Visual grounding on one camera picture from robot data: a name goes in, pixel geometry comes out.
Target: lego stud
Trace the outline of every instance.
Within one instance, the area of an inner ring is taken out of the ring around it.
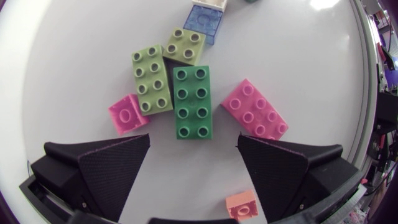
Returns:
[[[177,52],[177,46],[175,44],[169,44],[166,49],[167,53],[175,54]]]
[[[256,129],[254,130],[254,134],[257,136],[262,136],[265,132],[266,132],[266,127],[264,127],[263,125],[257,126]]]
[[[229,107],[232,109],[232,110],[237,110],[237,109],[239,109],[240,107],[241,107],[241,101],[240,100],[238,100],[238,99],[232,99],[230,102],[229,102]]]
[[[256,101],[256,108],[261,110],[264,109],[267,105],[267,101],[265,99],[258,99]]]
[[[135,75],[137,78],[143,77],[144,74],[145,74],[145,70],[142,69],[142,68],[137,68],[136,71],[134,72],[134,75]]]
[[[206,126],[202,126],[198,129],[198,135],[201,138],[206,137],[209,134],[209,129]]]
[[[193,56],[195,56],[195,53],[193,53],[192,49],[187,49],[187,50],[184,51],[185,59],[190,60],[190,59],[193,58]]]
[[[178,111],[178,113],[177,113],[177,116],[178,116],[180,119],[185,119],[185,118],[188,117],[188,115],[189,115],[189,110],[187,110],[186,108],[181,108],[181,109],[179,109],[179,111]]]
[[[187,79],[188,75],[187,72],[184,70],[179,70],[177,72],[177,79],[180,81],[184,81],[185,79]]]
[[[173,36],[177,39],[180,39],[181,37],[184,36],[184,31],[181,29],[177,29],[174,31]]]
[[[197,90],[197,97],[199,99],[204,99],[207,96],[207,90],[205,88],[200,88]]]
[[[138,94],[143,95],[143,94],[147,93],[147,91],[148,91],[148,88],[144,84],[141,84],[138,86],[138,89],[137,89]]]
[[[275,111],[270,111],[270,112],[268,113],[267,119],[268,119],[268,121],[270,121],[270,122],[274,122],[274,121],[276,120],[276,117],[277,117],[276,112],[275,112]]]
[[[148,112],[148,111],[150,111],[150,103],[148,103],[148,102],[143,102],[143,103],[141,103],[141,110],[142,110],[143,112]]]
[[[197,44],[200,41],[200,36],[198,34],[192,34],[190,39],[193,44]]]
[[[243,216],[247,215],[250,212],[250,208],[247,205],[243,205],[238,210],[238,215]]]
[[[142,55],[140,53],[134,53],[132,55],[132,60],[135,62],[139,62],[139,61],[141,61],[141,59],[142,59]]]
[[[154,89],[155,90],[161,90],[163,88],[163,82],[162,80],[156,80],[154,82]]]
[[[282,124],[279,125],[279,128],[278,128],[278,132],[279,133],[283,134],[283,133],[286,132],[286,130],[287,130],[286,124],[282,123]]]
[[[185,100],[188,96],[188,91],[186,89],[180,89],[177,92],[177,98],[180,100]]]
[[[182,128],[180,128],[179,131],[178,131],[178,135],[179,135],[181,138],[186,138],[186,137],[188,137],[188,135],[189,135],[189,128],[188,128],[188,127],[182,127]]]
[[[131,118],[131,113],[129,110],[127,109],[123,109],[120,111],[119,113],[119,119],[123,122],[123,123],[127,123],[130,121]]]
[[[150,57],[155,56],[156,53],[157,53],[156,48],[151,47],[150,49],[148,49],[148,55],[149,55]]]
[[[251,94],[253,94],[254,92],[254,88],[251,85],[246,85],[243,87],[243,94],[245,96],[250,96]]]
[[[150,65],[150,71],[153,73],[157,73],[160,69],[160,65],[158,63],[152,63],[152,65]]]
[[[195,76],[197,79],[202,80],[206,77],[206,71],[204,71],[203,69],[198,69]]]
[[[167,106],[167,100],[165,98],[159,98],[156,102],[158,108],[165,108]]]
[[[202,119],[206,118],[207,114],[208,114],[208,110],[207,110],[207,108],[204,108],[204,107],[199,108],[197,111],[197,116]]]
[[[243,122],[246,124],[251,123],[254,120],[254,115],[251,112],[246,112],[243,114]]]

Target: white lego brick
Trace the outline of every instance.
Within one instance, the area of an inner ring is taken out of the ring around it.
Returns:
[[[208,7],[224,12],[228,0],[192,0],[194,5]]]

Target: cable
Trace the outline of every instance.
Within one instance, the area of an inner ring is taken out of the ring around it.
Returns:
[[[383,182],[390,176],[391,172],[394,170],[394,168],[396,167],[396,165],[398,164],[398,162],[396,162],[394,164],[394,166],[391,168],[391,170],[388,172],[388,174],[386,175],[385,178],[383,178],[383,180],[380,182],[380,184],[374,189],[372,190],[370,193],[364,194],[364,196],[369,196],[371,194],[373,194],[375,191],[378,190],[378,188],[383,184]]]
[[[390,48],[391,48],[391,34],[392,34],[392,25],[390,24],[390,41],[388,43],[388,52],[390,52]]]

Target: white table surface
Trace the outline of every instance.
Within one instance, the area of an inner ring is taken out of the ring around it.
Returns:
[[[0,190],[22,223],[40,223],[17,188],[27,178],[26,155],[31,162],[43,156],[45,141],[118,137],[107,108],[135,93],[131,53],[166,45],[192,4],[59,0],[47,8],[49,1],[27,2],[7,2],[0,13],[0,97],[6,102],[0,119],[7,127],[1,130]],[[227,218],[225,197],[254,189],[235,148],[239,132],[246,132],[219,106],[244,78],[288,123],[281,140],[342,144],[348,157],[364,88],[348,0],[229,0],[216,44],[206,46],[200,64],[210,66],[214,138],[176,140],[173,111],[131,133],[149,133],[151,147],[122,223]],[[264,223],[258,205],[259,216],[242,223]]]

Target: plastic block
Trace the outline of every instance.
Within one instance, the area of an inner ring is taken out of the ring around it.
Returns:
[[[211,139],[209,66],[174,69],[174,105],[177,139]]]
[[[227,0],[192,0],[192,3],[197,6],[203,6],[224,12],[228,1]]]
[[[162,52],[163,48],[158,44],[131,55],[137,96],[144,116],[173,109]]]
[[[205,39],[205,34],[175,28],[163,57],[185,65],[197,65],[205,45]]]
[[[279,140],[289,128],[278,112],[247,79],[243,80],[221,105],[256,137]]]
[[[213,45],[223,12],[202,6],[193,6],[184,29],[206,34],[206,43]]]
[[[256,197],[252,190],[229,196],[225,199],[229,217],[237,221],[258,216]]]
[[[141,115],[137,95],[125,96],[109,107],[108,110],[119,135],[126,134],[149,123],[149,118]]]

